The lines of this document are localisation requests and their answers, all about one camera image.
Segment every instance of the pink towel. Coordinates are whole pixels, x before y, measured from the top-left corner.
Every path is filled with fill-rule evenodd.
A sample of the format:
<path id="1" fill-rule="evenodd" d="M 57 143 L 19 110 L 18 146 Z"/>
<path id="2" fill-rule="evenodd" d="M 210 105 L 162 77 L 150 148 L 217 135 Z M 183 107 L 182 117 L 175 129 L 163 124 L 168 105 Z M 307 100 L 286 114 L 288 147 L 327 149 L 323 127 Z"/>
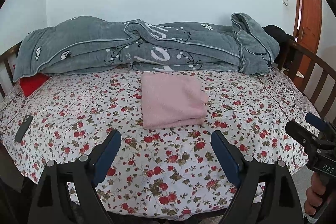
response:
<path id="1" fill-rule="evenodd" d="M 160 129 L 202 124 L 208 96 L 192 76 L 144 73 L 142 82 L 143 127 Z"/>

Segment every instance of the red fabric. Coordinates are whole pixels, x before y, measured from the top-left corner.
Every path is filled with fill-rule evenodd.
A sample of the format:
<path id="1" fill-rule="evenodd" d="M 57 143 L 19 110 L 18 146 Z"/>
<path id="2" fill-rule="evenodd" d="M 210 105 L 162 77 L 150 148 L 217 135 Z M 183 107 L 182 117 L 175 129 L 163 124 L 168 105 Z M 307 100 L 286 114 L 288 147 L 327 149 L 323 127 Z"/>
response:
<path id="1" fill-rule="evenodd" d="M 23 77 L 20 79 L 20 86 L 23 90 L 25 97 L 31 95 L 35 90 L 37 90 L 43 83 L 46 82 L 50 77 L 42 73 L 38 73 L 34 76 Z"/>

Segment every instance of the bed frame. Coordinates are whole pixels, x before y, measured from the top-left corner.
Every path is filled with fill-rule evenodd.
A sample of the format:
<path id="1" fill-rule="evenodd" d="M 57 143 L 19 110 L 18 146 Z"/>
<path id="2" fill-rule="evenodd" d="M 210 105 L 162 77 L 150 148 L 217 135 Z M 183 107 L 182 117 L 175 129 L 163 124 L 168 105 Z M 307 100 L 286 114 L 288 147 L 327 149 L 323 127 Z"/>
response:
<path id="1" fill-rule="evenodd" d="M 2 55 L 0 55 L 0 63 L 4 62 L 7 73 L 8 73 L 8 76 L 9 76 L 10 81 L 11 81 L 13 86 L 15 85 L 15 83 L 13 82 L 13 74 L 12 74 L 12 71 L 11 71 L 11 67 L 8 63 L 8 58 L 13 54 L 15 54 L 17 56 L 20 45 L 21 45 L 21 42 L 14 45 L 8 51 L 6 51 Z M 294 56 L 294 60 L 290 64 L 289 71 L 288 72 L 285 71 L 284 73 L 296 84 L 296 87 L 298 88 L 298 90 L 303 95 L 305 95 L 304 91 L 305 91 L 305 88 L 306 88 L 306 86 L 308 84 L 308 81 L 310 79 L 311 73 L 313 72 L 315 64 L 319 65 L 323 69 L 322 75 L 320 77 L 320 80 L 319 80 L 314 92 L 313 92 L 313 95 L 310 98 L 308 98 L 313 105 L 315 104 L 318 96 L 321 93 L 321 90 L 322 90 L 322 88 L 325 84 L 327 76 L 330 75 L 335 80 L 335 84 L 333 86 L 333 89 L 332 89 L 325 105 L 323 106 L 322 110 L 319 112 L 321 118 L 324 119 L 326 114 L 330 110 L 335 98 L 336 98 L 336 71 L 332 67 L 330 67 L 325 61 L 323 61 L 321 58 L 319 58 L 316 54 L 307 50 L 306 48 L 299 45 L 298 43 L 296 43 L 293 40 L 288 40 L 286 42 L 285 47 L 283 48 L 283 50 L 279 54 L 279 64 L 278 64 L 278 69 L 279 70 L 281 70 L 283 68 L 283 66 L 286 62 L 288 53 L 290 51 L 290 48 L 293 48 L 293 49 L 296 50 L 295 51 L 295 56 Z M 299 70 L 301 60 L 302 60 L 304 55 L 307 56 L 310 59 L 310 64 L 309 64 L 308 70 L 305 74 L 305 78 L 303 79 L 303 81 L 300 81 L 300 82 L 295 81 L 296 78 L 297 78 L 296 73 Z M 1 84 L 0 84 L 0 93 L 1 93 L 2 97 L 6 96 Z"/>

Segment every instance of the silver bolt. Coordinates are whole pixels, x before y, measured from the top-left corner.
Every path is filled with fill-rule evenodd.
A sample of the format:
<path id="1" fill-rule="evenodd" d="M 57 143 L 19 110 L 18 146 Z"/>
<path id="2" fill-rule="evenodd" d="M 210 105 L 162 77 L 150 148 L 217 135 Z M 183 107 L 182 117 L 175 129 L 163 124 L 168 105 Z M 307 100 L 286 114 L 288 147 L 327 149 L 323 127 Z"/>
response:
<path id="1" fill-rule="evenodd" d="M 285 167 L 286 163 L 283 160 L 278 160 L 278 165 L 280 165 L 281 167 Z"/>
<path id="2" fill-rule="evenodd" d="M 246 160 L 246 161 L 253 161 L 253 157 L 251 156 L 251 155 L 245 155 L 244 156 L 244 159 Z"/>
<path id="3" fill-rule="evenodd" d="M 81 155 L 81 156 L 79 157 L 79 161 L 84 162 L 84 161 L 87 161 L 88 158 L 89 158 L 89 157 L 88 157 L 87 155 Z"/>
<path id="4" fill-rule="evenodd" d="M 55 161 L 54 161 L 54 160 L 49 160 L 49 161 L 47 162 L 47 166 L 49 166 L 49 167 L 53 166 L 54 164 L 55 164 Z"/>

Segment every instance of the floral bed sheet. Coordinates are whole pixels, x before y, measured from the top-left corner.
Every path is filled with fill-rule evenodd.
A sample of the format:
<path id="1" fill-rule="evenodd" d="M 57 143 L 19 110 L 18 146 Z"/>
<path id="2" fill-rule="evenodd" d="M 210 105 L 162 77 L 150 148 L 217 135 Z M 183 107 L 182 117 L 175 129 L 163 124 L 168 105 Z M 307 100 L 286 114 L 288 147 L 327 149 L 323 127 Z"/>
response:
<path id="1" fill-rule="evenodd" d="M 52 77 L 28 98 L 16 85 L 1 103 L 0 139 L 21 173 L 37 183 L 48 160 L 60 164 L 89 154 L 115 128 L 122 145 L 96 188 L 106 210 L 174 220 L 227 207 L 236 192 L 212 150 L 214 130 L 259 161 L 284 160 L 292 174 L 307 161 L 303 148 L 285 134 L 285 125 L 295 119 L 317 135 L 305 122 L 307 112 L 317 112 L 279 70 L 271 68 L 259 77 L 214 71 L 172 74 L 202 82 L 209 96 L 204 125 L 143 129 L 141 72 L 117 68 Z M 34 119 L 16 143 L 26 114 Z M 259 185 L 256 196 L 262 190 Z M 73 184 L 69 192 L 78 202 Z"/>

